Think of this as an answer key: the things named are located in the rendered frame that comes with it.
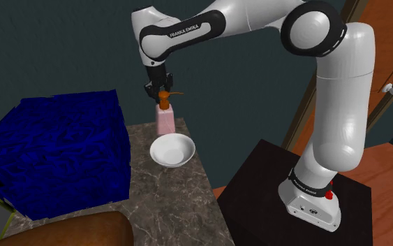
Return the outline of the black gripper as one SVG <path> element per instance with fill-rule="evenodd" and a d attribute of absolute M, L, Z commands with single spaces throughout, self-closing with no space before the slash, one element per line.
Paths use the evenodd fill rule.
<path fill-rule="evenodd" d="M 149 82 L 144 85 L 144 89 L 148 96 L 159 104 L 160 99 L 158 93 L 160 87 L 164 87 L 165 91 L 171 92 L 173 86 L 173 74 L 166 71 L 165 64 L 158 66 L 145 66 Z"/>

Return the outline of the pink soap dispenser orange pump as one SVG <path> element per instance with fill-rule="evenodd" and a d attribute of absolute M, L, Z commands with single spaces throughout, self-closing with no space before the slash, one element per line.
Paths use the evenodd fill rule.
<path fill-rule="evenodd" d="M 159 103 L 156 105 L 156 132 L 159 136 L 175 132 L 175 115 L 169 97 L 181 92 L 160 91 Z"/>

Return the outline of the white bowl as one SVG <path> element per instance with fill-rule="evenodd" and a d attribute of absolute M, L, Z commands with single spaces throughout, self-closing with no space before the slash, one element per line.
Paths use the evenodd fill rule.
<path fill-rule="evenodd" d="M 150 146 L 151 158 L 161 166 L 177 168 L 186 164 L 195 154 L 195 143 L 180 133 L 158 137 Z"/>

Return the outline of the blue crumpled box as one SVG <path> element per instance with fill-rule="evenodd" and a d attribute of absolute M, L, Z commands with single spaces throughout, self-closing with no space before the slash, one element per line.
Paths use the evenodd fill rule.
<path fill-rule="evenodd" d="M 22 99 L 0 121 L 0 198 L 32 220 L 126 200 L 130 162 L 114 90 Z"/>

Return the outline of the black robot stand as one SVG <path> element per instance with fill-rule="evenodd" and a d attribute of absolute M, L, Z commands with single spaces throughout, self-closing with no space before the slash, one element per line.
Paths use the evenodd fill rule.
<path fill-rule="evenodd" d="M 290 215 L 278 186 L 299 156 L 260 140 L 218 198 L 235 246 L 373 246 L 371 188 L 338 174 L 341 224 L 329 232 Z"/>

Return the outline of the brown leather seat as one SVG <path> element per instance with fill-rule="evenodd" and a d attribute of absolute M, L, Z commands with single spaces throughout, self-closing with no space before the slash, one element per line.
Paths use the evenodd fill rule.
<path fill-rule="evenodd" d="M 118 211 L 63 219 L 0 240 L 0 246 L 135 246 L 132 226 Z"/>

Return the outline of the brown wooden door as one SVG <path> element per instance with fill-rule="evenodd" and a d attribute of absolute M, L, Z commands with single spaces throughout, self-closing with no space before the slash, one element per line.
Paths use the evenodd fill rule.
<path fill-rule="evenodd" d="M 376 35 L 376 62 L 366 129 L 369 131 L 387 110 L 393 96 L 383 89 L 393 85 L 393 0 L 346 0 L 341 10 L 345 22 L 370 24 Z M 281 144 L 301 155 L 313 131 L 316 105 L 316 77 L 312 76 L 297 112 Z"/>

